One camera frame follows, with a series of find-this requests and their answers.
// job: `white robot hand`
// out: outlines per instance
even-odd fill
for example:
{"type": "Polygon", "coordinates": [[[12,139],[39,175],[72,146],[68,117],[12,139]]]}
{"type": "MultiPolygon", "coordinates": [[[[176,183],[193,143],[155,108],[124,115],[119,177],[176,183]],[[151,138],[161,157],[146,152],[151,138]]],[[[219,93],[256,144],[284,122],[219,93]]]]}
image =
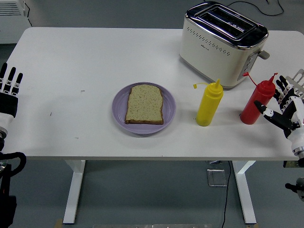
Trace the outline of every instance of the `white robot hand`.
{"type": "Polygon", "coordinates": [[[280,105],[282,114],[273,111],[255,101],[260,113],[271,123],[284,130],[285,137],[292,142],[292,151],[299,157],[299,165],[304,167],[304,104],[293,84],[283,76],[276,81],[280,91],[276,89],[274,98],[280,105]]]}
{"type": "Polygon", "coordinates": [[[12,86],[12,81],[16,73],[16,68],[12,68],[6,83],[3,83],[7,63],[4,63],[0,71],[0,152],[4,147],[4,139],[8,134],[9,123],[15,118],[18,107],[18,98],[16,95],[19,91],[19,85],[23,74],[20,73],[17,77],[15,85],[12,86]]]}

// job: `yellow squeeze bottle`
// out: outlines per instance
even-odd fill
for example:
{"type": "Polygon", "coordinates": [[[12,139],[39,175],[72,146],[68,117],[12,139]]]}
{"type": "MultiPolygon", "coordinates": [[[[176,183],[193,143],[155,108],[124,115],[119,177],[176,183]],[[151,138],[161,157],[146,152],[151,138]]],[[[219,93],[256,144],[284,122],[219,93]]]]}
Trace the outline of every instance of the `yellow squeeze bottle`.
{"type": "Polygon", "coordinates": [[[219,79],[207,85],[196,116],[198,125],[208,126],[211,123],[223,94],[223,87],[219,83],[219,79]]]}

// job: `ketchup bottle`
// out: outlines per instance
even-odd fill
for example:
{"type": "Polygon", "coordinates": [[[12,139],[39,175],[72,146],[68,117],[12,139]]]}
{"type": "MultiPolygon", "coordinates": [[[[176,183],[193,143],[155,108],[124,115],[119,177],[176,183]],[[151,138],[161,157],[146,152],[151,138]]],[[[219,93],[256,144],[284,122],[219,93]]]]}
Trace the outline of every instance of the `ketchup bottle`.
{"type": "MultiPolygon", "coordinates": [[[[256,85],[253,94],[251,95],[247,105],[241,113],[240,119],[245,124],[254,124],[261,113],[258,111],[257,107],[253,103],[255,100],[258,100],[263,105],[267,105],[272,96],[276,92],[275,84],[272,82],[274,80],[275,73],[269,81],[262,81],[256,85]]],[[[249,73],[246,72],[243,76],[249,76],[249,73]]]]}

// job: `white table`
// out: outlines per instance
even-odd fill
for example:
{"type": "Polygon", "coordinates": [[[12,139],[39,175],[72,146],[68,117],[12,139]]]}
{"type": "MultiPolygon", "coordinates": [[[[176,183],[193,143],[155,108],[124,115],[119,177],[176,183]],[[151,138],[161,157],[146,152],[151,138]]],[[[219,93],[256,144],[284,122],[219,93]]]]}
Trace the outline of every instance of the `white table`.
{"type": "MultiPolygon", "coordinates": [[[[232,160],[246,223],[256,223],[245,171],[256,160],[296,160],[283,131],[259,118],[245,125],[239,114],[254,85],[247,79],[224,92],[210,126],[195,122],[204,85],[179,56],[181,29],[30,28],[8,68],[22,72],[19,107],[4,152],[64,159],[74,170],[64,223],[74,223],[85,160],[232,160]],[[123,87],[153,82],[176,100],[176,115],[162,131],[129,133],[112,117],[123,87]]],[[[304,36],[270,31],[251,71],[259,83],[274,72],[293,76],[304,67],[304,36]]],[[[278,111],[272,100],[269,107],[278,111]]]]}

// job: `floor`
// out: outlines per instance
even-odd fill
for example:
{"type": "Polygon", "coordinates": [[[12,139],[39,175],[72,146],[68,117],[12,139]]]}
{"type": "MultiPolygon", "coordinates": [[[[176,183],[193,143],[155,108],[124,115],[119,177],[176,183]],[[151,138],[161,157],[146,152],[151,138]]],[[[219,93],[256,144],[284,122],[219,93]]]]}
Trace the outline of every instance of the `floor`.
{"type": "MultiPolygon", "coordinates": [[[[187,9],[202,1],[75,1],[26,0],[34,27],[115,27],[181,29],[187,9]]],[[[230,4],[231,0],[219,0],[230,4]]],[[[281,12],[276,0],[256,4],[264,13],[281,12]]],[[[269,30],[304,33],[304,2],[280,0],[285,12],[266,16],[254,6],[231,7],[269,30]]],[[[15,45],[0,45],[0,64],[15,45]]],[[[76,222],[65,228],[92,228],[104,224],[207,224],[222,226],[226,187],[210,187],[207,169],[223,169],[228,161],[87,161],[76,222]]],[[[283,161],[258,161],[246,172],[260,228],[303,227],[304,203],[285,188],[304,176],[301,168],[283,168],[283,161]]],[[[17,197],[12,228],[53,228],[65,212],[72,170],[65,161],[28,160],[11,179],[10,195],[17,197]]],[[[233,171],[228,186],[224,227],[245,228],[233,171]]]]}

